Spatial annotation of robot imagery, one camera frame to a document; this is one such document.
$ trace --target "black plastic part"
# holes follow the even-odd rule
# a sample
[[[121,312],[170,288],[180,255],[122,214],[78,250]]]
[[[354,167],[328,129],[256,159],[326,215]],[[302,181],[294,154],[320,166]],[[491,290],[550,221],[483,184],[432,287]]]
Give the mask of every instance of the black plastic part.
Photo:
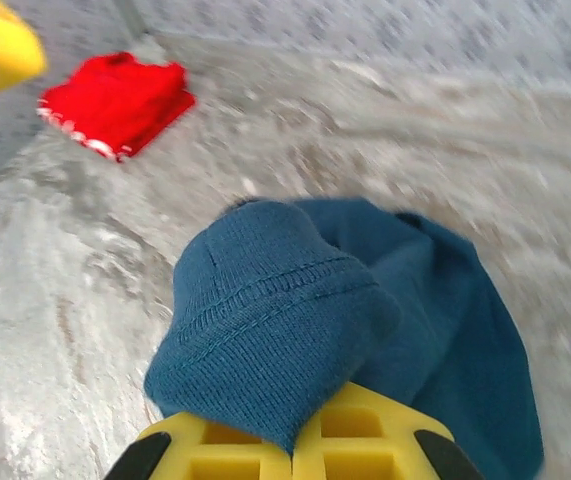
[[[149,480],[172,443],[167,432],[158,432],[132,443],[105,477],[105,480]]]
[[[465,452],[454,442],[429,430],[414,437],[441,480],[484,480]]]

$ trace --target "floor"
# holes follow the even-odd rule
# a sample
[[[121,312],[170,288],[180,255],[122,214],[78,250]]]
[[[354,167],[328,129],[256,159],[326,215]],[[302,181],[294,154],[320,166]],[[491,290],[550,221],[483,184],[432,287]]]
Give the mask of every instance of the floor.
[[[1,176],[0,480],[101,479],[157,418],[173,264],[247,194],[364,195],[471,238],[528,348],[542,478],[571,479],[571,96],[159,42],[196,110],[125,166],[48,129]]]

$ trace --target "blue fabric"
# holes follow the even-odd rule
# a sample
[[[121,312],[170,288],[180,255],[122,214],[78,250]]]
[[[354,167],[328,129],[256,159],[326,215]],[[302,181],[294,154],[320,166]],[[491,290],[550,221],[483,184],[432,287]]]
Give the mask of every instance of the blue fabric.
[[[543,447],[527,356],[471,243],[362,199],[258,200],[187,246],[145,378],[188,411],[289,453],[352,380],[444,423],[488,480]]]

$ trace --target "red cloth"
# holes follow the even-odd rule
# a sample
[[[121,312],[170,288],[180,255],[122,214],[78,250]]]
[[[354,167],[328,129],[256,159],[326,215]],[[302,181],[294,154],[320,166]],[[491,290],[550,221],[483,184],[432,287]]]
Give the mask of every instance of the red cloth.
[[[133,157],[196,98],[178,63],[144,65],[127,52],[86,60],[67,83],[43,92],[39,116],[102,156]]]

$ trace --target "red garment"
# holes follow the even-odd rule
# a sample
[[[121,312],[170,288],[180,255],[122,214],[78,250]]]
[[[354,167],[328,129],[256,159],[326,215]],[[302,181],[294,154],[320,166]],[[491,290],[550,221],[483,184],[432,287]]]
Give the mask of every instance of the red garment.
[[[144,65],[127,52],[93,57],[67,83],[43,92],[36,112],[83,146],[122,162],[195,105],[186,74],[178,63]]]

